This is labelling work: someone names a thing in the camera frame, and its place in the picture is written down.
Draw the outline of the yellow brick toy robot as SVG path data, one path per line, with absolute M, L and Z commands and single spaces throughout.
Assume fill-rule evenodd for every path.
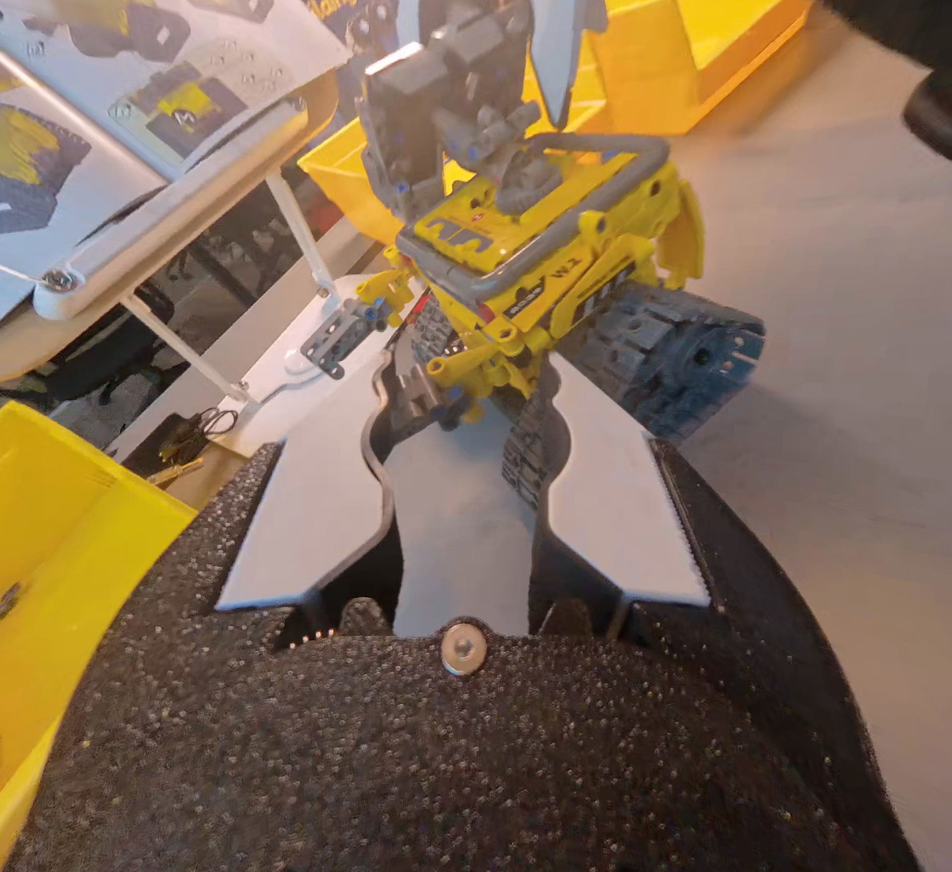
M 513 406 L 506 483 L 536 509 L 546 476 L 544 356 L 557 351 L 647 431 L 677 444 L 750 381 L 762 320 L 689 293 L 705 257 L 693 189 L 656 136 L 545 131 L 522 98 L 526 0 L 471 10 L 369 66 L 358 100 L 374 193 L 402 223 L 300 349 L 327 377 L 397 328 L 424 284 L 401 379 L 414 426 Z

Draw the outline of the yellow screwdriver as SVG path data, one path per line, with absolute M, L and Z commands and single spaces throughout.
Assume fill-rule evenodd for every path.
M 197 469 L 200 469 L 204 464 L 204 456 L 199 456 L 185 463 L 169 465 L 155 474 L 149 475 L 147 477 L 147 482 L 149 485 L 154 485 L 160 490 L 168 490 L 169 486 L 171 486 L 173 483 L 180 480 L 185 475 L 197 471 Z

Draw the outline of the white book stand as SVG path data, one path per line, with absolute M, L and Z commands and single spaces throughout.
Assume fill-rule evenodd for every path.
M 347 219 L 332 227 L 325 238 L 315 239 L 281 176 L 282 165 L 297 152 L 308 150 L 308 143 L 326 128 L 336 103 L 333 75 L 308 83 L 252 120 L 180 180 L 83 242 L 58 267 L 76 281 L 75 287 L 56 291 L 38 284 L 30 310 L 2 322 L 2 379 L 20 377 L 45 363 L 107 311 L 122 306 L 185 359 L 189 370 L 117 437 L 112 446 L 116 461 L 124 462 L 169 415 L 186 417 L 216 406 L 238 411 L 235 428 L 221 441 L 236 445 L 244 456 L 268 440 L 244 436 L 246 429 L 264 426 L 273 418 L 278 434 L 270 440 L 283 438 L 293 424 L 290 412 L 278 402 L 287 402 L 300 391 L 310 401 L 320 400 L 330 384 L 303 356 L 303 344 L 345 298 L 355 295 L 360 282 L 358 276 L 347 274 L 334 279 L 320 250 L 329 249 L 332 239 L 363 242 L 369 261 L 380 250 Z M 267 347 L 263 340 L 269 332 L 268 319 L 278 306 L 280 287 L 255 304 L 214 348 L 197 354 L 154 318 L 136 290 L 260 184 L 268 186 L 301 247 L 315 293 Z

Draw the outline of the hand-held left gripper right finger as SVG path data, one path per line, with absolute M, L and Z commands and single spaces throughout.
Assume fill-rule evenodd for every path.
M 635 604 L 709 609 L 653 437 L 562 355 L 545 358 L 538 395 L 530 633 L 569 601 L 585 607 L 597 636 L 621 636 Z

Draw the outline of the grey desk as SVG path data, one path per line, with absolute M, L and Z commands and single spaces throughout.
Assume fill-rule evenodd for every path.
M 950 870 L 950 163 L 899 119 L 922 76 L 815 7 L 676 141 L 695 290 L 768 328 L 683 453 L 809 604 L 917 856 Z

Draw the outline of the open instruction booklet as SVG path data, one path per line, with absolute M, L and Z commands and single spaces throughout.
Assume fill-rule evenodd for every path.
M 300 0 L 1 0 L 7 318 L 116 215 L 347 61 Z

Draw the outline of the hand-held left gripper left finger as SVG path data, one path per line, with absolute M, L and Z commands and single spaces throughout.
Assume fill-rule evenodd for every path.
M 376 604 L 392 629 L 401 589 L 395 500 L 373 428 L 388 426 L 394 355 L 382 351 L 292 427 L 216 601 L 216 611 L 290 607 L 312 632 L 347 605 Z

